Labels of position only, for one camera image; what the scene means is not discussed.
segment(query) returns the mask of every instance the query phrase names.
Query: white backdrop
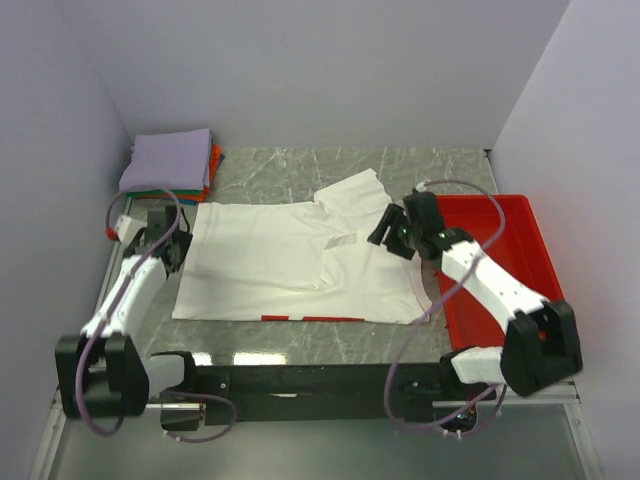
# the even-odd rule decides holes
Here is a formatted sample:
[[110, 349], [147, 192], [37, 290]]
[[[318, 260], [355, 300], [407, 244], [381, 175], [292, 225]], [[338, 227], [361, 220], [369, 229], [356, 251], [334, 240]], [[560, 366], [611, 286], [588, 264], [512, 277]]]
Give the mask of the white backdrop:
[[53, 351], [92, 315], [129, 139], [50, 0], [0, 2], [0, 478], [26, 478]]
[[573, 0], [492, 154], [533, 205], [577, 313], [607, 479], [640, 478], [640, 3]]
[[493, 147], [568, 0], [56, 0], [130, 134]]

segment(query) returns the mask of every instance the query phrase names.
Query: red plastic bin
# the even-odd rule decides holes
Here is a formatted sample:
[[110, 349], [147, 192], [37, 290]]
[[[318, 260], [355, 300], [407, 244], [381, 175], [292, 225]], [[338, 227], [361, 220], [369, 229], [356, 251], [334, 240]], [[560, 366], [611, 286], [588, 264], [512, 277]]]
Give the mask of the red plastic bin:
[[[487, 253], [520, 282], [551, 301], [563, 298], [558, 278], [540, 235], [531, 205], [522, 195], [495, 195], [504, 209], [506, 229]], [[462, 227], [479, 243], [498, 228], [498, 212], [485, 196], [439, 195], [438, 204], [447, 227]], [[440, 291], [454, 285], [438, 275]], [[467, 346], [502, 346], [504, 333], [493, 317], [466, 291], [455, 295], [444, 306], [449, 338], [454, 350]]]

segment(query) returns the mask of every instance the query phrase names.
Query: stack of folded clothes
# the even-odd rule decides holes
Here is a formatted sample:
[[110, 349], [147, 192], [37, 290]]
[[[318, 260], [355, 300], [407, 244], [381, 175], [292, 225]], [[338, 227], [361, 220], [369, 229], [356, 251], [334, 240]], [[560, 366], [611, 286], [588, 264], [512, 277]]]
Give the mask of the stack of folded clothes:
[[166, 198], [171, 190], [183, 203], [203, 202], [224, 159], [211, 130], [137, 135], [120, 191], [136, 198]]

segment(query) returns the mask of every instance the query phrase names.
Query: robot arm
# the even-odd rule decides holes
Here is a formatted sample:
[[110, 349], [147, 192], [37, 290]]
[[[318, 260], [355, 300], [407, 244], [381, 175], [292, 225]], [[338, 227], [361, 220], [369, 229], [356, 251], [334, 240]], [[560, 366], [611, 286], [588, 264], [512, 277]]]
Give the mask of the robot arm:
[[[138, 331], [153, 298], [167, 277], [180, 269], [191, 242], [191, 234], [176, 230], [153, 255], [146, 258], [132, 276], [132, 269], [144, 252], [164, 234], [179, 215], [175, 206], [150, 210], [148, 226], [138, 230], [124, 252], [120, 273], [105, 301], [80, 335], [62, 337], [56, 347], [56, 366], [63, 408], [68, 416], [78, 415], [73, 381], [78, 358], [88, 338], [93, 336], [117, 292], [131, 280], [115, 306], [110, 321], [90, 358], [84, 378], [84, 398], [94, 417], [139, 415], [149, 398], [185, 381], [194, 367], [191, 355], [167, 352], [141, 360], [135, 348]], [[119, 231], [125, 238], [126, 232]]]
[[484, 254], [467, 232], [446, 228], [434, 194], [416, 192], [403, 201], [404, 209], [387, 207], [371, 243], [384, 243], [389, 252], [407, 259], [417, 251], [457, 282], [481, 256], [463, 288], [495, 318], [505, 342], [447, 355], [461, 383], [507, 384], [528, 396], [582, 369], [575, 317], [566, 302], [549, 302]]

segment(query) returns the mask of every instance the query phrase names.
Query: marble tabletop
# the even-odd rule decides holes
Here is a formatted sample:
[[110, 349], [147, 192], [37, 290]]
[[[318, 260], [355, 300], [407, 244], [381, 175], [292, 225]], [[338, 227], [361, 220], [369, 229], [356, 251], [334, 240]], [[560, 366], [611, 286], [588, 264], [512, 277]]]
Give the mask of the marble tabletop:
[[[225, 150], [209, 201], [282, 204], [311, 200], [316, 190], [374, 169], [387, 193], [400, 200], [424, 179], [463, 179], [497, 193], [491, 167], [480, 149], [426, 148], [240, 148]], [[436, 193], [468, 194], [472, 189], [443, 185]], [[129, 214], [144, 219], [159, 201], [135, 200]], [[196, 207], [185, 206], [193, 225]], [[107, 272], [113, 282], [121, 251]], [[429, 297], [439, 290], [423, 268]], [[409, 327], [371, 323], [226, 322], [174, 320], [180, 274], [169, 278], [154, 299], [136, 339], [141, 355], [189, 350], [201, 365], [385, 363], [395, 357]], [[437, 361], [451, 350], [443, 312], [434, 314], [410, 345], [403, 361]]]

